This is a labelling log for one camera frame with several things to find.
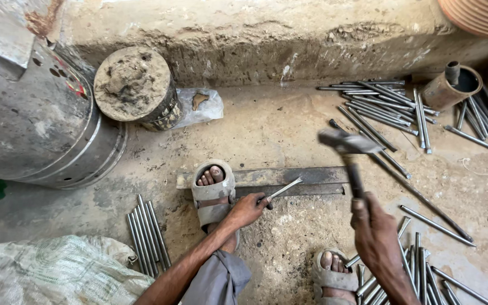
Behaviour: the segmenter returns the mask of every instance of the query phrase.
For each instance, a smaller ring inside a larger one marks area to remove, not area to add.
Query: foot
[[[325,251],[323,253],[321,256],[320,265],[321,267],[334,272],[349,273],[349,270],[344,268],[344,263],[342,260],[340,260],[338,255],[332,254],[330,251]],[[322,287],[322,290],[324,297],[339,297],[357,304],[355,300],[355,292],[353,291],[331,287]]]
[[[199,180],[197,180],[198,186],[209,186],[212,184],[218,184],[223,181],[225,177],[223,176],[223,171],[217,167],[212,166],[210,169],[204,171],[203,175]],[[219,199],[212,199],[212,200],[203,200],[198,201],[197,204],[199,207],[207,207],[207,206],[214,206],[217,204],[229,204],[229,197],[225,196]],[[207,232],[212,232],[219,223],[212,223],[209,224],[207,227]],[[225,241],[225,243],[220,247],[220,250],[226,251],[228,253],[233,253],[236,248],[236,235],[231,236],[229,239]]]

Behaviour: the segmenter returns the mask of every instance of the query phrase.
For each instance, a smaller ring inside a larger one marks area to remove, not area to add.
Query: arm
[[[162,274],[135,302],[135,305],[177,304],[199,268],[241,227],[253,223],[269,203],[264,193],[240,198],[220,224],[182,259]]]
[[[398,246],[397,222],[380,206],[377,198],[366,192],[368,209],[362,200],[351,203],[351,226],[355,229],[355,246],[363,263],[376,277],[393,305],[418,305],[420,302],[402,267]]]

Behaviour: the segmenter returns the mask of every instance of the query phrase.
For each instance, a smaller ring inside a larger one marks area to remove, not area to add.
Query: hammer
[[[336,125],[337,129],[323,129],[318,133],[319,142],[335,149],[340,154],[348,171],[351,193],[354,198],[363,199],[364,190],[358,165],[354,154],[372,154],[381,150],[373,141],[359,135],[345,132]]]

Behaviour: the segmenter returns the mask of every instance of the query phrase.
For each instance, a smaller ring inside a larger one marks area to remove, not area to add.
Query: hammer head
[[[341,155],[372,154],[381,150],[372,140],[333,128],[321,130],[318,138],[320,143],[333,147]]]

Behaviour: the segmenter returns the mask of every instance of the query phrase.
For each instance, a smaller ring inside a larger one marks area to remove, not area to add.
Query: plastic bag
[[[193,97],[197,93],[208,95],[209,98],[200,103],[196,111],[193,111]],[[177,88],[176,94],[182,103],[183,117],[171,129],[223,118],[223,101],[216,90],[206,88]]]
[[[0,304],[132,304],[154,281],[122,264],[132,260],[130,247],[100,236],[0,244]]]

